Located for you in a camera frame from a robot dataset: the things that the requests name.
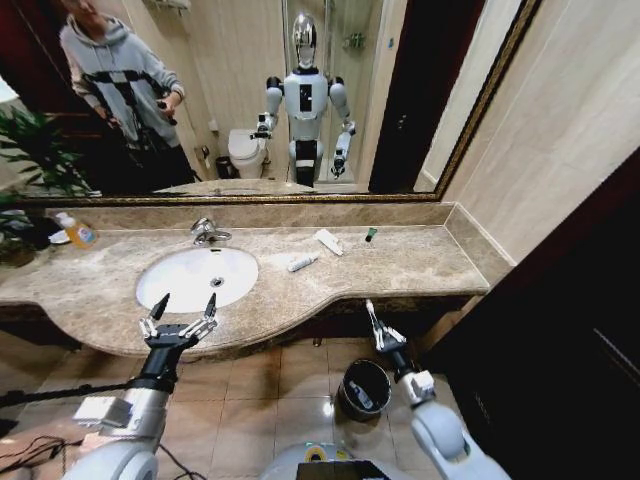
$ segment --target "marble countertop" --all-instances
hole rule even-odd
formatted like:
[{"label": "marble countertop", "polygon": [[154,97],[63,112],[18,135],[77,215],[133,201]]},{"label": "marble countertop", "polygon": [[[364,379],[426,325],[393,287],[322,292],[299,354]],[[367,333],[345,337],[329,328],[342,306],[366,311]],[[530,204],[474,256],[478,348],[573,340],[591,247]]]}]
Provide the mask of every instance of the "marble countertop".
[{"label": "marble countertop", "polygon": [[[443,226],[332,227],[345,254],[337,257],[312,238],[318,228],[238,228],[219,246],[253,254],[253,289],[218,309],[218,327],[188,355],[220,354],[266,341],[301,324],[342,298],[482,295],[485,278]],[[147,311],[135,286],[152,263],[193,248],[186,230],[100,232],[90,250],[50,249],[37,268],[16,270],[0,285],[0,303],[35,302],[66,333],[109,353],[145,356],[138,319]],[[321,251],[295,273],[294,258]],[[197,314],[165,314],[160,323],[190,323]]]},{"label": "marble countertop", "polygon": [[313,193],[315,190],[292,182],[279,182],[264,178],[227,178],[188,183],[158,190],[159,193],[181,193],[184,195],[290,195]]}]

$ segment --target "gray hoodie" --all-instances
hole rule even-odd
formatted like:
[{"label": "gray hoodie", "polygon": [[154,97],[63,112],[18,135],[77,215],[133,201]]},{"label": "gray hoodie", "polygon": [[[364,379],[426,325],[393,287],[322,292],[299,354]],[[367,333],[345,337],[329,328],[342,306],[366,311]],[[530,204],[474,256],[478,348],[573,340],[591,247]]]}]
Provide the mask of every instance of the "gray hoodie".
[{"label": "gray hoodie", "polygon": [[[92,93],[91,85],[83,74],[94,75],[101,72],[133,70],[146,72],[162,89],[178,92],[184,98],[184,88],[175,72],[167,70],[158,57],[122,21],[105,15],[109,28],[104,39],[94,42],[78,27],[69,15],[67,25],[60,32],[60,44],[67,55],[74,91],[91,106],[100,105],[100,100]],[[142,122],[153,128],[170,147],[180,145],[176,129],[166,115],[158,108],[158,99],[149,82],[130,82],[135,94],[137,111]],[[95,83],[115,118],[120,122],[122,133],[130,143],[138,140],[131,108],[116,87],[110,83]]]}]

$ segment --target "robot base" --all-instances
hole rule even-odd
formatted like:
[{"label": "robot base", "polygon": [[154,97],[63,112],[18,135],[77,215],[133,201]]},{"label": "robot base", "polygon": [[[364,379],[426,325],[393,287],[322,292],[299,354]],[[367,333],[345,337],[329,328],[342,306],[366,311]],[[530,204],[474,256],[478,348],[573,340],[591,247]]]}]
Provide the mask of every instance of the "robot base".
[{"label": "robot base", "polygon": [[[260,480],[296,480],[304,478],[332,478],[332,477],[317,477],[313,475],[313,472],[308,472],[309,476],[305,476],[305,469],[300,469],[301,464],[309,465],[308,470],[312,469],[313,464],[318,464],[319,469],[323,469],[326,473],[327,466],[332,463],[339,462],[341,466],[350,469],[352,476],[348,478],[387,478],[390,480],[414,480],[406,473],[401,472],[397,468],[387,465],[377,460],[370,460],[363,462],[354,459],[351,454],[346,450],[337,447],[331,443],[314,443],[307,442],[300,445],[294,445],[282,453],[280,453],[275,460],[267,467],[267,469],[260,476]],[[366,476],[354,476],[359,473],[364,473],[367,470],[377,470],[384,475],[384,477],[371,477]]]}]

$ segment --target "faucet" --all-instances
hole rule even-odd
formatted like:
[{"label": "faucet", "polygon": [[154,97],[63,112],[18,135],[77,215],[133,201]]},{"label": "faucet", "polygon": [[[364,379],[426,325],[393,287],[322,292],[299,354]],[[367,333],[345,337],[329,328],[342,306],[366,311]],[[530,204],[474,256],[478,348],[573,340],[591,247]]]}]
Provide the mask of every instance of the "faucet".
[{"label": "faucet", "polygon": [[206,247],[216,241],[231,239],[229,232],[218,230],[215,222],[212,222],[208,218],[201,218],[194,223],[191,227],[191,235],[196,236],[196,239],[193,241],[196,247]]}]

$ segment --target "humanoid robot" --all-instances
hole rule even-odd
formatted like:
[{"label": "humanoid robot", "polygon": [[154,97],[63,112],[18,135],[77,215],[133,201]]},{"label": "humanoid robot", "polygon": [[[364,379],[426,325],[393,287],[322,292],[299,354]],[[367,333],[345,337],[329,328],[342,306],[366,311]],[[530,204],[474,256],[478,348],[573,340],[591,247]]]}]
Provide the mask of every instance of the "humanoid robot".
[{"label": "humanoid robot", "polygon": [[356,133],[356,124],[349,118],[351,112],[344,81],[336,77],[329,82],[314,66],[317,38],[313,18],[303,13],[298,15],[293,23],[292,36],[298,67],[284,82],[278,77],[267,79],[267,111],[258,116],[257,130],[252,135],[252,138],[271,138],[284,97],[292,137],[289,157],[295,181],[309,187],[313,186],[324,154],[324,145],[318,139],[328,99],[342,118],[342,133],[336,143],[331,167],[335,178],[345,172],[351,137]]}]

